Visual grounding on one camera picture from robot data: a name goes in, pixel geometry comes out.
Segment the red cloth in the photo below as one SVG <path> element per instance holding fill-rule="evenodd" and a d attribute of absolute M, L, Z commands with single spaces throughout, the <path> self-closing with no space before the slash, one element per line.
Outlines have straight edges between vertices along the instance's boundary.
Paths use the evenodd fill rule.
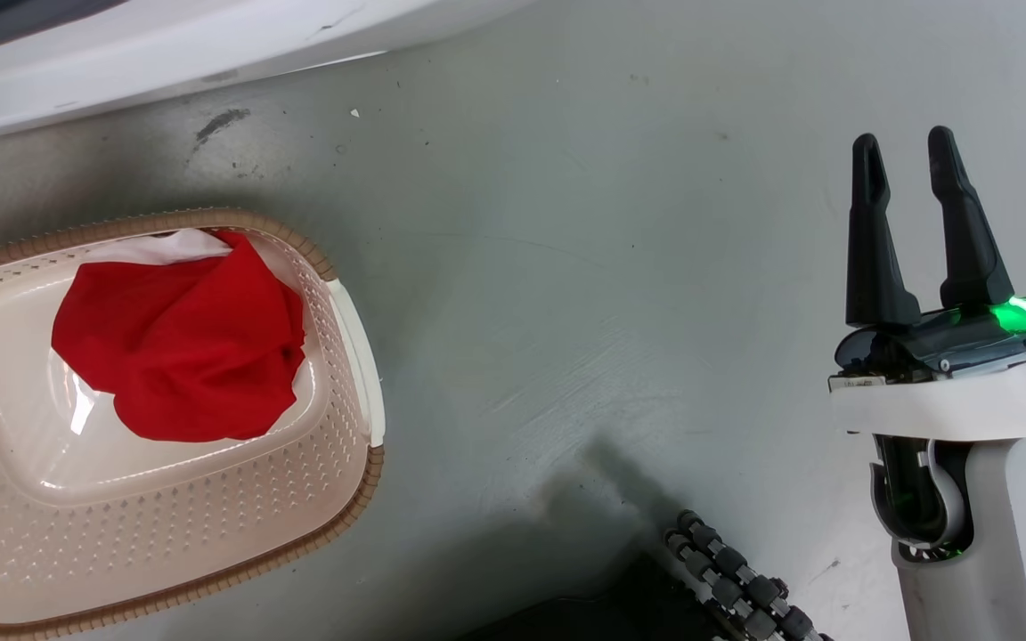
<path fill-rule="evenodd" d="M 123 425 L 155 442 L 249 441 L 297 401 L 305 312 L 245 234 L 224 258 L 78 266 L 53 351 Z"/>

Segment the beige perforated laundry basket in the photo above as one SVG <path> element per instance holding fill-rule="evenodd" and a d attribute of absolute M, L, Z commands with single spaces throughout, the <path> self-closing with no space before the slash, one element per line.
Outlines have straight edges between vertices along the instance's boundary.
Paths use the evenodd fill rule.
<path fill-rule="evenodd" d="M 50 348 L 90 252 L 182 230 L 248 237 L 303 303 L 295 402 L 251 441 L 143 441 Z M 191 208 L 0 245 L 0 638 L 132 620 L 309 555 L 370 505 L 384 438 L 357 309 L 321 249 L 284 223 Z"/>

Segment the white cloth item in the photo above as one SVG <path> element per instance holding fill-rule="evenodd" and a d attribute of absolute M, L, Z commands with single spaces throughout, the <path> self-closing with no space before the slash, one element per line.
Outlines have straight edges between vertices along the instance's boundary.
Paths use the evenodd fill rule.
<path fill-rule="evenodd" d="M 232 247 L 206 231 L 186 228 L 163 235 L 145 235 L 114 240 L 85 253 L 83 264 L 123 263 L 168 266 L 184 261 L 224 258 Z"/>

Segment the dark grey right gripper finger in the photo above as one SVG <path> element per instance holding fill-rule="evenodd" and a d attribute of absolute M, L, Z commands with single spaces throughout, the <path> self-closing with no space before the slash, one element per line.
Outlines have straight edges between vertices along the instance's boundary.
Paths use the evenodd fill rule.
<path fill-rule="evenodd" d="M 952 309 L 1008 303 L 1014 285 L 951 129 L 930 129 L 928 157 L 932 194 L 943 215 L 946 279 L 940 285 L 941 304 Z"/>
<path fill-rule="evenodd" d="M 874 134 L 859 135 L 851 156 L 846 323 L 915 325 L 923 314 L 901 278 L 887 224 L 891 191 L 878 139 Z"/>

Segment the white front-load washing machine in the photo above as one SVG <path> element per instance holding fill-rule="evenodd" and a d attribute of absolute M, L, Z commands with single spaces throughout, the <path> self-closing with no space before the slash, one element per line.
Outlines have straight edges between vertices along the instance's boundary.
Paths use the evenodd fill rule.
<path fill-rule="evenodd" d="M 534 0 L 0 0 L 0 135 L 432 42 Z"/>

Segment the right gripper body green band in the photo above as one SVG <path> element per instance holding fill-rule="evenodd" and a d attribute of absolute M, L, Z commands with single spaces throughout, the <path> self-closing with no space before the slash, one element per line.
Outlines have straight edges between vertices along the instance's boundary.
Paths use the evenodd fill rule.
<path fill-rule="evenodd" d="M 829 378 L 832 417 L 886 437 L 1026 437 L 1026 297 L 858 329 Z"/>

